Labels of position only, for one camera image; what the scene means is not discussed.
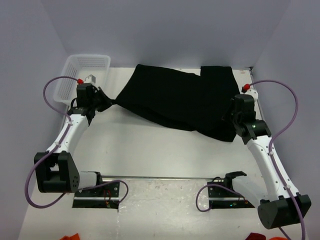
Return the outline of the black t shirt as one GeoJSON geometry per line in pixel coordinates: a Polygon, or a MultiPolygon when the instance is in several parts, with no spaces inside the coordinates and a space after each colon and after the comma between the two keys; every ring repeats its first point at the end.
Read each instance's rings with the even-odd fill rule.
{"type": "Polygon", "coordinates": [[[231,143],[236,131],[226,114],[239,93],[230,66],[201,66],[196,75],[138,64],[112,102],[163,127],[231,143]]]}

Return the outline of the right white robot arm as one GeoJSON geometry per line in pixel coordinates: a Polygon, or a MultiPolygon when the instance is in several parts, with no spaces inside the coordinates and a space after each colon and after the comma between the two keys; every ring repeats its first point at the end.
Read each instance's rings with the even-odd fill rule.
{"type": "Polygon", "coordinates": [[[311,200],[308,195],[300,194],[286,173],[267,123],[256,118],[254,97],[235,95],[226,118],[254,157],[266,190],[242,174],[224,182],[224,193],[230,197],[237,193],[245,197],[257,209],[262,225],[268,230],[302,224],[311,200]]]}

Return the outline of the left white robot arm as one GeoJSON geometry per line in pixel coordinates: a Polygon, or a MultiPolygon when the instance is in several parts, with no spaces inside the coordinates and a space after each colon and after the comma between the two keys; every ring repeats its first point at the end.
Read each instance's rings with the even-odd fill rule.
{"type": "Polygon", "coordinates": [[[55,142],[34,157],[37,186],[41,193],[87,190],[97,197],[104,190],[101,174],[97,171],[78,171],[73,154],[96,112],[107,110],[113,103],[101,87],[91,83],[77,86],[75,101],[76,106],[66,113],[66,122],[55,142]]]}

